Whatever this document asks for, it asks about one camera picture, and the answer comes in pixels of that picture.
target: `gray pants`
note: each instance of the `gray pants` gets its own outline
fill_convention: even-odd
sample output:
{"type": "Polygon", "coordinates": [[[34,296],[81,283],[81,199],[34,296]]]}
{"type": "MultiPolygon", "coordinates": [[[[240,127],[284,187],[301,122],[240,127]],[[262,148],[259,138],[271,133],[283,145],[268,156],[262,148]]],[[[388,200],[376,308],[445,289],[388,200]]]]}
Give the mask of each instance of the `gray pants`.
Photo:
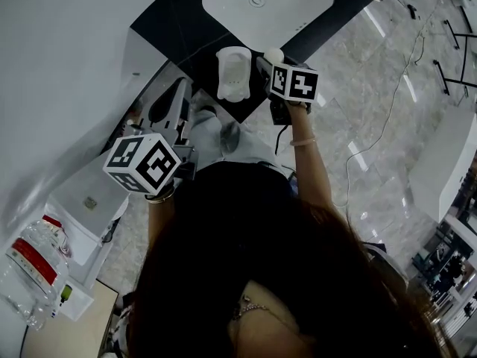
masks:
{"type": "Polygon", "coordinates": [[[196,113],[189,141],[199,152],[198,171],[217,162],[261,163],[286,176],[269,145],[237,122],[222,127],[208,110],[196,113]]]}

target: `black countertop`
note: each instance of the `black countertop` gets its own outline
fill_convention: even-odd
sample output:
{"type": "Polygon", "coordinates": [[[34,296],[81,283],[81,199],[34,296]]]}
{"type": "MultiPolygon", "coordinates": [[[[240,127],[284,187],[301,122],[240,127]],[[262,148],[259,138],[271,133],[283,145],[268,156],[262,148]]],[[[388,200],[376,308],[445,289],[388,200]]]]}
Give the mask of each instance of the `black countertop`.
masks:
{"type": "MultiPolygon", "coordinates": [[[[335,0],[330,9],[288,41],[282,47],[283,52],[304,62],[371,1],[335,0]]],[[[227,46],[244,44],[203,9],[202,0],[156,0],[131,28],[179,66],[236,121],[243,122],[266,99],[263,80],[255,67],[255,58],[260,53],[255,51],[252,51],[250,98],[235,104],[217,99],[215,53],[227,46]]]]}

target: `soap dish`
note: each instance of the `soap dish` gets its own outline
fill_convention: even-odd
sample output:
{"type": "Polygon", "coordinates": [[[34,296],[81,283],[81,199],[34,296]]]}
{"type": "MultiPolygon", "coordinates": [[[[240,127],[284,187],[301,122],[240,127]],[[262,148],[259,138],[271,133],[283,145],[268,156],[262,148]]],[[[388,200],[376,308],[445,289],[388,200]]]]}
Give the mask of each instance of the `soap dish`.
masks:
{"type": "Polygon", "coordinates": [[[242,46],[223,48],[218,58],[217,98],[228,102],[240,102],[250,97],[250,67],[252,53],[242,46]]]}

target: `marble floor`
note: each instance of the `marble floor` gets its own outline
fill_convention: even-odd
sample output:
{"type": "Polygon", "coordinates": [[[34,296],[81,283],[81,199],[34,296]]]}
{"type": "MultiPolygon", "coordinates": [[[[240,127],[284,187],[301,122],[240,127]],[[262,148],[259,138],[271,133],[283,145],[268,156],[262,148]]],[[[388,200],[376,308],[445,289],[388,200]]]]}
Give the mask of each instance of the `marble floor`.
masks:
{"type": "MultiPolygon", "coordinates": [[[[307,61],[320,74],[320,104],[312,108],[311,121],[335,206],[347,213],[363,240],[384,242],[405,269],[436,225],[413,205],[407,174],[449,105],[475,111],[477,90],[469,88],[466,97],[462,86],[449,85],[450,96],[444,95],[432,63],[439,60],[449,78],[458,79],[461,74],[464,50],[454,49],[443,24],[446,19],[456,32],[467,32],[461,12],[450,0],[376,1],[307,61]],[[416,20],[402,3],[417,8],[416,20]],[[422,58],[415,63],[422,50],[422,58]],[[414,88],[414,98],[404,73],[414,88]],[[373,144],[347,164],[349,156],[373,144]]],[[[467,81],[477,81],[476,63],[469,55],[467,81]]],[[[157,97],[180,74],[170,64],[142,100],[157,97]]],[[[210,98],[201,93],[196,99],[210,98]]],[[[219,119],[232,120],[223,110],[219,119]]],[[[275,146],[281,128],[273,126],[267,101],[245,124],[275,146]]],[[[280,139],[279,160],[294,168],[290,140],[288,129],[280,139]]],[[[146,229],[145,201],[131,197],[99,275],[121,293],[130,291],[136,282],[146,251],[146,229]]]]}

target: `sink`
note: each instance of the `sink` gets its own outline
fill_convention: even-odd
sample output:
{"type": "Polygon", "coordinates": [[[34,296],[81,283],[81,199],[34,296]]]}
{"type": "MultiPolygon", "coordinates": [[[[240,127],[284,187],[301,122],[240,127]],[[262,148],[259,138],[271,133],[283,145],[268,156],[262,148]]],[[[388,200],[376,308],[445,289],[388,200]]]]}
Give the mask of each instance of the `sink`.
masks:
{"type": "Polygon", "coordinates": [[[334,0],[202,0],[206,12],[254,51],[281,48],[334,0]]]}

